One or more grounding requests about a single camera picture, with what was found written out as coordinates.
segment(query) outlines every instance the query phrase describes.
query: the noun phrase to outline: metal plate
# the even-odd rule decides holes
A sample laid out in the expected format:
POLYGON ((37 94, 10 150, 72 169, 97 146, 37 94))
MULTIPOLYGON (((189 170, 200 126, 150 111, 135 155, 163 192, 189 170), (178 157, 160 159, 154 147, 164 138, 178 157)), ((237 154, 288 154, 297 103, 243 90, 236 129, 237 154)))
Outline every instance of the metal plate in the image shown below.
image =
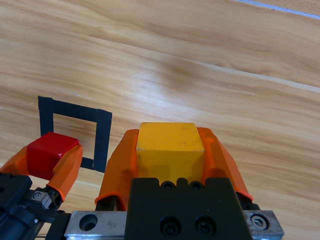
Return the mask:
POLYGON ((254 240, 281 240, 285 234, 274 212, 271 210, 245 210, 243 214, 254 240), (263 227, 264 222, 261 223, 260 227, 255 226, 253 222, 256 219, 255 216, 266 220, 266 229, 263 227))
MULTIPOLYGON (((243 215, 254 240, 281 240, 285 234, 271 210, 245 210, 243 215), (255 219, 254 216, 262 216, 266 219, 267 228, 256 227, 252 222, 255 219)), ((126 220, 126 211, 74 211, 64 236, 67 240, 123 240, 126 220), (89 215, 96 217, 96 225, 91 230, 82 230, 84 226, 81 225, 81 220, 89 215)))
POLYGON ((67 240, 123 240, 126 219, 126 211, 74 211, 64 236, 67 240))

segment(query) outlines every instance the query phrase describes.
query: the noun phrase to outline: wooden block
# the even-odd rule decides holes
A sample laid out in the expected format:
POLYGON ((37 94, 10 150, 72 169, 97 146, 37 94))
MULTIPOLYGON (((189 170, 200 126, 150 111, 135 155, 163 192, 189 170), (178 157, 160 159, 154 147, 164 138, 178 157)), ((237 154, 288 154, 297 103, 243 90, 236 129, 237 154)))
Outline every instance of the wooden block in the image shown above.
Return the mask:
POLYGON ((200 181, 204 146, 194 123, 144 122, 136 153, 140 178, 176 183, 178 178, 200 181))

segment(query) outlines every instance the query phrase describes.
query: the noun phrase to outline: screw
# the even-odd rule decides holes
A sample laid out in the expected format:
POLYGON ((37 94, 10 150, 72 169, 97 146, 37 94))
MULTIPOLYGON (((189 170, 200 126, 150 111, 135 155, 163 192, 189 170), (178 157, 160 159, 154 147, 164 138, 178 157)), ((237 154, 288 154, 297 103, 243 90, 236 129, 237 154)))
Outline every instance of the screw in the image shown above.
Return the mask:
POLYGON ((170 190, 170 189, 173 189, 175 187, 174 183, 171 182, 171 181, 164 181, 162 184, 161 184, 161 187, 166 189, 166 190, 170 190))
POLYGON ((214 221, 208 216, 197 217, 195 222, 195 229, 197 232, 206 237, 211 237, 216 232, 214 221))
POLYGON ((160 222, 160 230, 167 238, 176 237, 181 231, 181 224, 174 216, 164 217, 160 222))
POLYGON ((36 192, 35 194, 33 194, 32 198, 37 199, 40 196, 41 196, 41 193, 40 192, 36 192))
POLYGON ((167 222, 162 227, 163 235, 169 238, 175 237, 178 232, 178 226, 174 222, 167 222))
POLYGON ((259 230, 266 230, 268 228, 267 221, 264 219, 264 217, 262 217, 260 215, 252 216, 251 222, 252 222, 253 226, 255 226, 255 228, 257 228, 259 230))

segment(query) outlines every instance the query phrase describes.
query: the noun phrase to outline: wooden table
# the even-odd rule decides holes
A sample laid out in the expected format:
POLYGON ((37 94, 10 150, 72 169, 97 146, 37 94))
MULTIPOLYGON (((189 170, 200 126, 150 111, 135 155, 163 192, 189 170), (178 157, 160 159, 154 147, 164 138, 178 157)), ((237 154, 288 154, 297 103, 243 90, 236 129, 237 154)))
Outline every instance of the wooden table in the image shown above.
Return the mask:
MULTIPOLYGON (((261 3, 0 0, 1 165, 40 136, 37 96, 112 112, 109 154, 141 122, 194 122, 284 239, 320 239, 320 4, 261 3)), ((93 156, 94 123, 54 121, 93 156)), ((102 178, 81 169, 62 209, 93 210, 102 178)))

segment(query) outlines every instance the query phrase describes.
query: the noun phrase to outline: screw hole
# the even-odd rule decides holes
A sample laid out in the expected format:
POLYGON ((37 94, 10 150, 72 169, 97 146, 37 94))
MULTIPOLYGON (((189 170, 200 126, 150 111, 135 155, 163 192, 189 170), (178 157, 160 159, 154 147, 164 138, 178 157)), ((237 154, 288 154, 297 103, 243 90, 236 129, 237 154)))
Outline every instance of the screw hole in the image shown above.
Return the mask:
POLYGON ((212 237, 216 233, 216 224, 208 216, 199 216, 195 219, 195 229, 206 237, 212 237))
POLYGON ((166 216, 160 222, 160 230, 167 238, 174 238, 181 232, 181 224, 174 216, 166 216))
POLYGON ((204 186, 201 182, 199 181, 193 181, 190 183, 190 186, 194 189, 194 190, 200 190, 200 189, 203 189, 204 186))
POLYGON ((162 184, 161 184, 161 188, 164 188, 166 190, 170 190, 170 189, 173 189, 175 188, 176 186, 174 185, 173 182, 171 181, 164 181, 162 184))
POLYGON ((88 214, 81 218, 79 227, 82 231, 90 231, 95 228, 98 223, 98 218, 96 215, 88 214))

